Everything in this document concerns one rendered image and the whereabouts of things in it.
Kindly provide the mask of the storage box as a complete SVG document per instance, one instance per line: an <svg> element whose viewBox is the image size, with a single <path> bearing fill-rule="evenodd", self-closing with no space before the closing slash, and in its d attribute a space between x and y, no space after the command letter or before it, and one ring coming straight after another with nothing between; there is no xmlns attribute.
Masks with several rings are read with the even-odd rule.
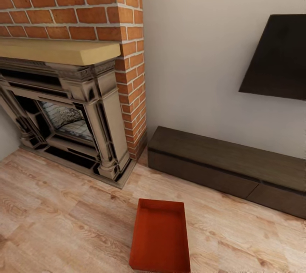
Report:
<svg viewBox="0 0 306 273"><path fill-rule="evenodd" d="M183 202L139 199L129 265L155 273L190 273Z"/></svg>

